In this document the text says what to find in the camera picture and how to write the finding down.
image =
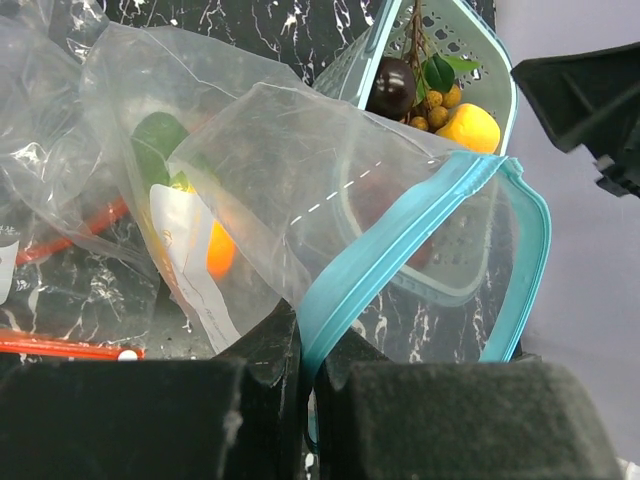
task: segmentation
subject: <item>lemon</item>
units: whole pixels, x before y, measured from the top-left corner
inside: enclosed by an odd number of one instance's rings
[[[455,109],[449,122],[436,132],[478,153],[494,153],[500,144],[500,127],[482,108],[464,103]]]

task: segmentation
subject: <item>transparent plastic bag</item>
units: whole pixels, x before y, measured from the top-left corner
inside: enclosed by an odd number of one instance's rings
[[[484,359],[513,350],[550,238],[546,205],[515,160],[462,150],[302,84],[260,83],[184,140],[169,165],[296,308],[311,377],[401,269],[438,267],[447,232],[466,234],[456,248],[467,256],[457,263],[482,268],[486,250],[499,247],[487,239],[488,224],[505,221],[493,213],[506,203],[516,261]],[[431,276],[453,283],[449,270],[455,265]]]
[[[299,83],[286,65],[211,38],[116,24],[83,71],[81,98],[102,154],[176,301],[203,324],[216,352],[265,318],[280,295],[224,232],[216,234],[211,213],[165,162],[191,132],[267,78]],[[218,261],[225,255],[232,257],[226,267]]]
[[[107,21],[83,1],[1,7],[0,325],[144,345],[157,272],[78,97],[80,44]],[[66,52],[49,38],[67,34]]]

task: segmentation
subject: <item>plastic basket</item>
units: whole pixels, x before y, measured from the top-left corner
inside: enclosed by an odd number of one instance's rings
[[[398,56],[414,0],[387,0],[373,27],[362,34],[317,78],[313,88],[364,109],[383,55]],[[470,73],[458,75],[463,101],[490,112],[503,132],[498,153],[506,150],[517,112],[517,92],[511,79],[511,61],[502,43],[464,0],[423,0],[425,32],[445,54],[481,62]],[[446,228],[434,234],[432,259],[422,271],[403,267],[393,280],[398,286],[442,305],[466,302],[483,281],[487,268],[493,212],[498,189],[483,189],[483,201],[462,205]],[[345,234],[361,233],[342,192]]]

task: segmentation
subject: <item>orange fruit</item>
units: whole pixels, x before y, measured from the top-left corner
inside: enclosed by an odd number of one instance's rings
[[[233,265],[236,246],[219,222],[214,222],[207,250],[207,271],[214,279],[224,277]]]

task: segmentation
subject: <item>white label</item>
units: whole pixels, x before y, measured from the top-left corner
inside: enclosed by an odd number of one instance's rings
[[[13,269],[18,256],[18,243],[8,247],[0,247],[0,305],[7,301],[11,282],[13,281]]]
[[[240,338],[220,289],[207,271],[207,250],[214,217],[194,193],[164,185],[150,192],[151,221],[163,239],[177,287],[200,317],[218,353]]]

